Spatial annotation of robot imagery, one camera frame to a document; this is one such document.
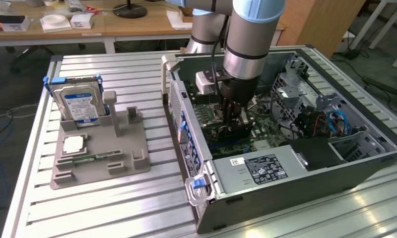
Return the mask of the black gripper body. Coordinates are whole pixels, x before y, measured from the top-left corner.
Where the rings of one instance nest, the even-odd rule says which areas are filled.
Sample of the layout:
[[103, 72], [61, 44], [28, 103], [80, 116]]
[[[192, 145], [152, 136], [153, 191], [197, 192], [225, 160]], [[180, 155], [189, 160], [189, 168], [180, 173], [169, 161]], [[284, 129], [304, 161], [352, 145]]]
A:
[[259, 78], [239, 79], [231, 78], [221, 83], [221, 97], [231, 102], [247, 106], [252, 100], [259, 84]]

